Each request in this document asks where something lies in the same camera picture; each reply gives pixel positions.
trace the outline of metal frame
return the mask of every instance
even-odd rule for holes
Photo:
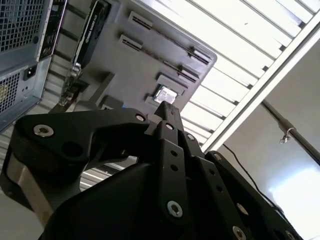
[[[295,64],[320,38],[320,12],[301,30],[279,58],[253,86],[239,105],[201,147],[203,151],[217,150],[277,86]]]

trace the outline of bolt hole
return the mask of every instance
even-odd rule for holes
[[[84,152],[83,148],[78,143],[72,141],[66,141],[62,145],[61,150],[65,155],[72,158],[79,157]]]
[[[172,211],[174,211],[176,214],[179,212],[179,208],[176,205],[171,206]]]
[[[216,186],[216,189],[217,189],[220,193],[223,192],[223,189],[222,189],[222,187],[220,187],[220,186]]]
[[[176,165],[174,165],[174,164],[171,164],[171,169],[173,170],[173,171],[178,171],[178,167],[176,166]]]
[[[238,230],[238,231],[236,231],[236,234],[239,236],[239,238],[241,238],[242,239],[242,237],[243,237],[243,235],[242,235],[242,233]]]
[[[177,157],[178,156],[178,153],[176,153],[175,151],[171,151],[171,154],[173,155],[173,156],[175,156],[175,157]]]
[[[39,131],[40,131],[40,133],[42,133],[42,134],[47,134],[47,133],[49,132],[49,130],[48,130],[47,128],[44,128],[44,127],[41,127],[41,128],[39,129]]]

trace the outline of rectangular slot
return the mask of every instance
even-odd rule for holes
[[[122,44],[127,49],[132,50],[134,52],[140,52],[142,49],[142,43],[140,44],[140,43],[130,39],[129,37],[127,37],[123,34],[121,35],[121,37],[119,39],[119,43]]]
[[[194,83],[200,79],[199,74],[196,71],[184,65],[179,66],[178,75],[179,77],[182,76],[188,80],[191,80]]]
[[[191,59],[196,60],[199,63],[202,63],[206,66],[211,62],[210,57],[205,53],[201,52],[196,47],[192,47],[191,50],[192,50],[192,53],[194,54],[194,55],[191,55]]]
[[[140,16],[139,14],[132,11],[129,16],[129,22],[132,22],[133,24],[139,25],[140,27],[144,28],[145,30],[152,29],[152,22],[148,21],[144,17]]]

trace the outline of metal pole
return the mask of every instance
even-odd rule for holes
[[[320,166],[320,153],[315,149],[289,122],[285,119],[270,103],[264,100],[262,106],[271,114],[271,116],[278,122],[279,128],[286,135],[289,133],[294,140],[309,154],[309,156]]]

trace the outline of computer tower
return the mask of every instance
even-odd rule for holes
[[[0,131],[42,95],[67,0],[0,0]]]

